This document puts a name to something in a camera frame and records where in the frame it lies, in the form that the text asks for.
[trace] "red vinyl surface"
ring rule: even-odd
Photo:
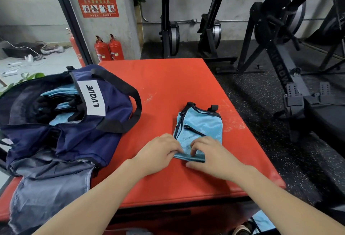
[[[223,121],[223,146],[241,162],[256,167],[285,188],[284,181],[202,59],[121,60],[100,65],[138,90],[142,115],[133,129],[121,138],[110,164],[91,180],[92,187],[126,159],[134,157],[154,137],[172,134],[179,111],[191,101],[201,109],[218,105]],[[9,202],[18,183],[15,178],[0,198],[0,221],[8,219]],[[188,169],[184,161],[172,159],[167,168],[139,181],[120,207],[242,196],[246,196],[245,192],[234,183]]]

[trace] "hand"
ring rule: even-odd
[[[132,160],[147,176],[167,167],[177,152],[183,153],[180,143],[166,133],[148,142]]]
[[[200,137],[191,145],[191,156],[194,157],[197,150],[204,152],[205,163],[190,161],[186,166],[212,175],[216,178],[235,182],[245,165],[224,148],[218,140],[211,137]]]

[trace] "white label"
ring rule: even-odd
[[[81,80],[78,85],[85,100],[87,114],[105,116],[106,106],[97,80]]]

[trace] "concrete pillar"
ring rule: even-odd
[[[119,17],[115,18],[84,18],[78,0],[70,1],[94,63],[98,63],[93,47],[95,35],[109,42],[110,33],[121,42],[125,59],[140,59],[133,0],[116,0]]]

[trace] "forearm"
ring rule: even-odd
[[[109,177],[64,207],[34,234],[103,234],[127,193],[142,177],[142,171],[134,161],[126,160]]]
[[[345,234],[345,227],[244,166],[236,183],[263,210],[282,235]]]

